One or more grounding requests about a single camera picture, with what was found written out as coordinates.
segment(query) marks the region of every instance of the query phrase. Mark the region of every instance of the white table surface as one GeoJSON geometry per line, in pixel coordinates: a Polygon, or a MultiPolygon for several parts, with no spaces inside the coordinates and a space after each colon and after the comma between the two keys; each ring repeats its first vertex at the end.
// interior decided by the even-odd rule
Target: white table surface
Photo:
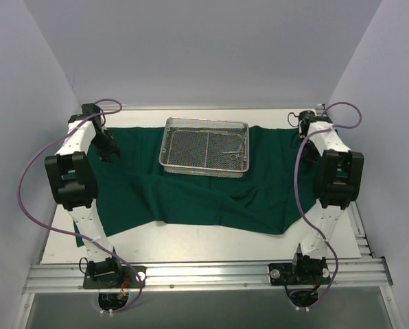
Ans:
{"type": "MultiPolygon", "coordinates": [[[[169,117],[244,121],[249,126],[289,128],[290,110],[124,110],[107,116],[107,127],[163,127],[169,117]]],[[[351,211],[339,219],[331,244],[339,258],[359,258],[351,227],[351,211]]],[[[72,218],[58,206],[52,225],[73,231],[72,218]]],[[[276,236],[225,228],[165,224],[153,221],[109,237],[119,255],[134,263],[202,262],[235,260],[290,260],[307,234],[299,219],[284,234],[276,236]]],[[[50,232],[42,264],[77,263],[86,256],[72,236],[50,232]]]]}

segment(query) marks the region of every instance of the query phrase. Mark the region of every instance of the glass panel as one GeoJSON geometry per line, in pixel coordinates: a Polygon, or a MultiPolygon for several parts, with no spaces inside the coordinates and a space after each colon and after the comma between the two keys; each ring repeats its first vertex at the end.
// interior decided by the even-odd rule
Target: glass panel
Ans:
{"type": "Polygon", "coordinates": [[[130,310],[100,317],[96,294],[38,294],[28,328],[392,328],[379,288],[334,288],[310,312],[282,290],[143,293],[130,310]]]}

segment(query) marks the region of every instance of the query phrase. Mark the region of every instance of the wire mesh tray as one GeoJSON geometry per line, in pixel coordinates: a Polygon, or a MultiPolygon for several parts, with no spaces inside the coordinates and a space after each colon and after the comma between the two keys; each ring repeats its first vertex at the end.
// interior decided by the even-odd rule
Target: wire mesh tray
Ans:
{"type": "Polygon", "coordinates": [[[240,178],[248,171],[248,126],[237,121],[169,118],[159,162],[170,173],[240,178]]]}

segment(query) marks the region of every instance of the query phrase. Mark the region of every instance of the black mounting plate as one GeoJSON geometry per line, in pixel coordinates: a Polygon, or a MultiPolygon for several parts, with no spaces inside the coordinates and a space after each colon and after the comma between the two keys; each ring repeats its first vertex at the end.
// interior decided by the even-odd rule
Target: black mounting plate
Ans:
{"type": "MultiPolygon", "coordinates": [[[[145,266],[134,266],[133,267],[136,269],[136,271],[143,272],[145,274],[146,278],[146,273],[147,273],[147,268],[145,266]]],[[[129,288],[129,289],[138,289],[140,287],[139,281],[135,278],[135,275],[133,272],[131,272],[131,269],[128,266],[122,266],[122,273],[125,276],[129,276],[131,278],[130,282],[128,285],[124,288],[129,288]]],[[[84,282],[82,283],[82,288],[83,289],[119,289],[121,288],[121,285],[123,283],[123,280],[121,282],[118,282],[116,280],[111,280],[109,281],[107,276],[103,278],[103,280],[100,280],[99,278],[94,280],[87,274],[84,275],[84,282]]],[[[143,287],[145,287],[145,279],[142,280],[143,287]]]]}
{"type": "Polygon", "coordinates": [[[293,273],[293,264],[292,263],[273,263],[268,265],[268,273],[273,269],[279,271],[279,278],[274,279],[271,276],[270,284],[272,286],[301,286],[301,285],[315,285],[315,284],[329,284],[331,282],[331,277],[319,278],[320,282],[315,282],[314,279],[307,279],[304,282],[300,282],[298,277],[293,273]]]}

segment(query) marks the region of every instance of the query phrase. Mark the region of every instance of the white robotic arm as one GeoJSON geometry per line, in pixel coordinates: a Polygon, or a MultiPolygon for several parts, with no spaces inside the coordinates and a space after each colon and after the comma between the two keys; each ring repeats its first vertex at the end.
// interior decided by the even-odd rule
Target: white robotic arm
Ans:
{"type": "Polygon", "coordinates": [[[110,252],[115,251],[97,213],[97,181],[86,154],[92,145],[100,160],[111,162],[110,155],[119,157],[120,151],[100,117],[78,127],[82,120],[100,111],[95,104],[84,104],[82,114],[69,119],[69,131],[78,130],[64,141],[54,156],[46,157],[45,167],[55,202],[69,212],[80,234],[91,238],[91,242],[84,239],[88,261],[86,278],[107,287],[121,282],[124,271],[116,258],[93,244],[96,242],[110,252]]]}
{"type": "MultiPolygon", "coordinates": [[[[69,124],[69,131],[74,130],[80,121],[74,121],[69,124]]],[[[96,136],[95,127],[92,121],[87,121],[82,127],[78,128],[77,132],[67,138],[62,147],[56,152],[58,156],[71,156],[75,152],[83,152],[87,154],[90,144],[96,136]]],[[[86,205],[77,206],[72,210],[67,209],[71,215],[73,221],[78,227],[78,231],[81,234],[89,236],[93,241],[98,242],[100,245],[113,251],[113,246],[107,239],[107,236],[102,227],[100,217],[97,213],[96,199],[90,203],[89,207],[86,205]]],[[[106,258],[110,258],[110,255],[96,247],[92,242],[83,240],[87,249],[88,261],[94,263],[102,262],[106,258]]]]}
{"type": "MultiPolygon", "coordinates": [[[[326,150],[334,150],[346,154],[351,151],[332,128],[333,124],[327,121],[316,121],[309,124],[307,135],[320,130],[329,130],[328,132],[315,134],[309,138],[312,145],[317,149],[320,157],[323,156],[326,150]]],[[[341,208],[340,206],[327,205],[323,207],[320,200],[317,199],[316,204],[309,211],[309,219],[314,226],[323,232],[327,237],[327,241],[329,241],[337,221],[344,212],[345,208],[341,208]]],[[[310,228],[310,233],[308,233],[301,242],[301,251],[304,256],[322,259],[327,256],[327,245],[323,237],[315,229],[310,228]]]]}
{"type": "Polygon", "coordinates": [[[316,163],[313,181],[316,203],[306,217],[322,234],[310,228],[299,244],[292,263],[268,266],[271,285],[284,286],[293,304],[309,307],[318,300],[318,287],[331,282],[326,242],[329,242],[340,216],[358,196],[364,157],[342,142],[330,118],[316,116],[313,111],[299,114],[299,137],[301,140],[308,138],[301,160],[316,163]],[[293,291],[287,288],[300,284],[314,288],[293,291]]]}

